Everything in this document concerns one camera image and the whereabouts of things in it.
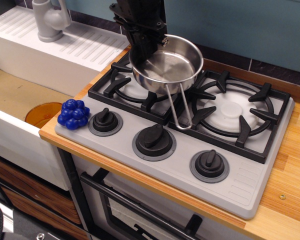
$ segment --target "oven window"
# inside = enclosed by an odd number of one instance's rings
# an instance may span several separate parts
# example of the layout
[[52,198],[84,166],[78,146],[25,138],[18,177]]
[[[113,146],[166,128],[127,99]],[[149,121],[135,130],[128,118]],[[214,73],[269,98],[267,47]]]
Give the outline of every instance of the oven window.
[[120,203],[100,194],[108,224],[135,240],[176,240],[176,236],[153,224]]

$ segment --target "dark tile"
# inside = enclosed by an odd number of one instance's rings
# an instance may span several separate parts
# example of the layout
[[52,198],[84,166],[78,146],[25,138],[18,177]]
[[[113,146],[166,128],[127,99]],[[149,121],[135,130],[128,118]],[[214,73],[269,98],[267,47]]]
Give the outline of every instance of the dark tile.
[[250,71],[300,85],[300,72],[252,60]]
[[120,26],[114,22],[99,17],[87,15],[77,11],[70,11],[71,19],[75,22],[90,25],[96,28],[105,29],[120,34]]
[[25,0],[14,0],[14,2],[17,6],[26,8]]
[[219,63],[227,64],[239,69],[249,70],[250,58],[239,56],[225,51],[220,51],[214,48],[197,45],[202,52],[203,58],[210,59]]
[[25,3],[26,3],[26,7],[28,9],[33,9],[33,7],[32,7],[32,0],[25,0]]

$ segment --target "blue grape cluster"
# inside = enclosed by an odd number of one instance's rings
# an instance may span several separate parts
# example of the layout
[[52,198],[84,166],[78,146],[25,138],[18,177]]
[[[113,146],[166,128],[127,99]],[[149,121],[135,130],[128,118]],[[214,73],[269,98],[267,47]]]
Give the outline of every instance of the blue grape cluster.
[[69,99],[62,104],[58,123],[69,130],[76,130],[88,123],[90,109],[85,106],[84,101]]

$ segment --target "cabinet drawer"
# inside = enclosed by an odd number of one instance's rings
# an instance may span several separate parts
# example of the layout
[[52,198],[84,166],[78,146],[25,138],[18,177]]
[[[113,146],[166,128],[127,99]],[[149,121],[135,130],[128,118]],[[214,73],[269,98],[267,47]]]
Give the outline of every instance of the cabinet drawer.
[[20,211],[52,226],[55,229],[63,231],[68,235],[74,237],[78,240],[88,240],[87,234],[82,229],[72,225],[66,220],[58,217],[57,215],[51,213],[47,209],[39,206],[38,204],[22,197],[21,195],[10,191],[9,189],[2,187],[3,191],[10,199],[12,204]]
[[2,159],[0,159],[0,179],[73,223],[81,224],[75,204],[70,197],[60,194],[43,182],[38,182]]

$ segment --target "orange cup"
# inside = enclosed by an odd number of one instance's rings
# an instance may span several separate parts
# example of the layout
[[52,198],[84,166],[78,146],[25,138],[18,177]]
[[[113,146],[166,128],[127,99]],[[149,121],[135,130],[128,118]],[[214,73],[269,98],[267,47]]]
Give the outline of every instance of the orange cup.
[[48,102],[35,106],[27,113],[24,121],[40,129],[61,110],[61,107],[60,102]]

